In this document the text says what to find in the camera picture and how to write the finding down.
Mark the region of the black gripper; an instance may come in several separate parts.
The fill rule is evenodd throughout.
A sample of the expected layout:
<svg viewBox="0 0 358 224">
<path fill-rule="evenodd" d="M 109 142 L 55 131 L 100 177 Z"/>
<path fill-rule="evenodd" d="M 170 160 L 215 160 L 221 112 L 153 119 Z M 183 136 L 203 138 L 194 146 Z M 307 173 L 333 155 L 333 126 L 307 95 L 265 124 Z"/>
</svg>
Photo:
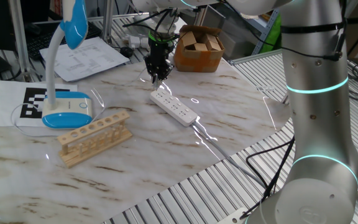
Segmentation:
<svg viewBox="0 0 358 224">
<path fill-rule="evenodd" d="M 148 74 L 152 77 L 153 90 L 160 88 L 164 78 L 173 69 L 168 56 L 173 51 L 173 42 L 149 40 L 150 53 L 144 57 Z"/>
</svg>

